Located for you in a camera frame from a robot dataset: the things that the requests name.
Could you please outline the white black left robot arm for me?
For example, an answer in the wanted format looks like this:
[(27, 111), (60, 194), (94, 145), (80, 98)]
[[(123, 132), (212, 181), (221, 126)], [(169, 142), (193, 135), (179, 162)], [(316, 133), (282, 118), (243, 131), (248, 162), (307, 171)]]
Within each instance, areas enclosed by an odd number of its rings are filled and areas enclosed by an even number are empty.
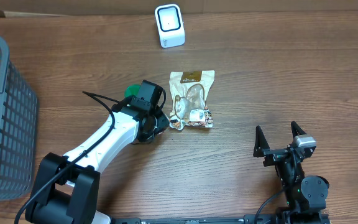
[(131, 95), (108, 108), (105, 123), (78, 147), (41, 161), (30, 199), (18, 211), (30, 223), (112, 223), (97, 210), (102, 172), (129, 144), (145, 144), (168, 127), (164, 91)]

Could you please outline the green lidded jar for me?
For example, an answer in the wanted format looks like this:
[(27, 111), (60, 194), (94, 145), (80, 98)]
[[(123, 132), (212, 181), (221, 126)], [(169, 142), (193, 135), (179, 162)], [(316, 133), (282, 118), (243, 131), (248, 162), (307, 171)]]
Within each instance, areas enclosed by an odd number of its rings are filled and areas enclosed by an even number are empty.
[(125, 92), (124, 92), (124, 96), (125, 97), (128, 97), (128, 96), (136, 96), (138, 94), (140, 90), (140, 85), (138, 84), (133, 84), (133, 85), (130, 85), (126, 88)]

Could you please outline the beige snack bag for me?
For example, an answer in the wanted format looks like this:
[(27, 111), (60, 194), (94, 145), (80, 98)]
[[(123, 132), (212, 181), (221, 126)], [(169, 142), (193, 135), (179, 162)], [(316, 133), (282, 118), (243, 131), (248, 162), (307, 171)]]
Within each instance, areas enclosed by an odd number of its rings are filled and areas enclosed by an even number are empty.
[(169, 115), (171, 128), (181, 131), (186, 126), (213, 127), (213, 115), (206, 100), (214, 78), (214, 70), (170, 74), (169, 85), (173, 101)]

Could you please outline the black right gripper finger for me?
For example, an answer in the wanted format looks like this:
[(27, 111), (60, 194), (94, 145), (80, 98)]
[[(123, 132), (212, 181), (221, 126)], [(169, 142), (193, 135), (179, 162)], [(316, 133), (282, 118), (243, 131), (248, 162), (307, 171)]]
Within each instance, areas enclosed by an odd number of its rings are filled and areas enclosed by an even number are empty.
[(264, 157), (264, 152), (269, 151), (270, 146), (264, 136), (262, 128), (256, 126), (255, 129), (255, 146), (254, 146), (254, 157)]
[(299, 136), (299, 135), (306, 134), (306, 132), (300, 128), (300, 126), (296, 123), (296, 121), (291, 122), (291, 132), (292, 132), (293, 138), (295, 138), (296, 136)]

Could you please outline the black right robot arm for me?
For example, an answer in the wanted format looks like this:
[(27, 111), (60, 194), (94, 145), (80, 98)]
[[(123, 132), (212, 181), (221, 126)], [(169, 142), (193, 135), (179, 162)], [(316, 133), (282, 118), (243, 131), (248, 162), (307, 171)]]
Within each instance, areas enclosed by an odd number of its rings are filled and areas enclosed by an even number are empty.
[[(271, 149), (260, 126), (255, 128), (254, 157), (263, 157), (265, 167), (274, 166), (282, 189), (269, 197), (249, 220), (253, 223), (329, 223), (329, 216), (322, 214), (326, 208), (329, 182), (318, 175), (306, 176), (301, 163), (311, 157), (316, 140), (291, 122), (292, 143), (282, 149)], [(262, 210), (281, 194), (287, 205), (279, 207), (274, 214), (263, 215)]]

